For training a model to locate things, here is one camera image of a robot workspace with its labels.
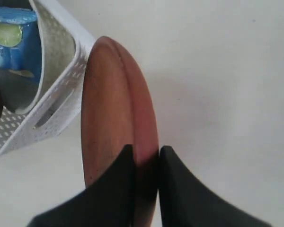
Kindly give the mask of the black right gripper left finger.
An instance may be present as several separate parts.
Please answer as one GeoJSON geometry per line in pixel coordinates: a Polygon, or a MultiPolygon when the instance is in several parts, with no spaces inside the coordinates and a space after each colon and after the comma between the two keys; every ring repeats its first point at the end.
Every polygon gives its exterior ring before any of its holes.
{"type": "Polygon", "coordinates": [[[31,227],[129,227],[133,221],[135,164],[127,144],[111,166],[87,189],[35,216],[31,227]]]}

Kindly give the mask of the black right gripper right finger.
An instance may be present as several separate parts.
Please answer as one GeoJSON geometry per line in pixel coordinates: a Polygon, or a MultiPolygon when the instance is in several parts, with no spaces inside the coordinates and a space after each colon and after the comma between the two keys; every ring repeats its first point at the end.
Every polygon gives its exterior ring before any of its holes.
{"type": "Polygon", "coordinates": [[[159,157],[159,197],[165,227],[268,227],[200,182],[171,146],[159,157]]]}

